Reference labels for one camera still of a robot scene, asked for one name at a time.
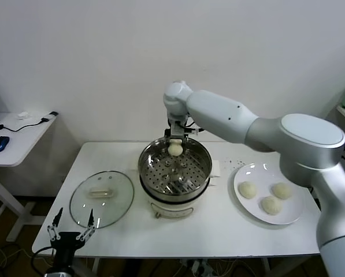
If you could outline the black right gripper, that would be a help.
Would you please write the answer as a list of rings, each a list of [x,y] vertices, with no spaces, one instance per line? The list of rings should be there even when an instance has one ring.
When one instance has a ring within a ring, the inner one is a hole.
[[[197,128],[182,128],[182,129],[165,129],[164,143],[166,152],[168,152],[171,142],[182,142],[183,152],[187,152],[190,147],[190,135],[198,134]]]

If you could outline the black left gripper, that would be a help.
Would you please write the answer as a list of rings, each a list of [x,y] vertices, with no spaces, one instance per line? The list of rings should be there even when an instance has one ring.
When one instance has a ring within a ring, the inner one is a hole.
[[[55,250],[55,260],[73,260],[75,252],[85,245],[90,237],[95,233],[93,209],[88,218],[88,225],[84,232],[77,231],[57,231],[63,208],[60,208],[58,214],[54,217],[51,225],[47,226],[47,232],[50,237],[51,247]]]

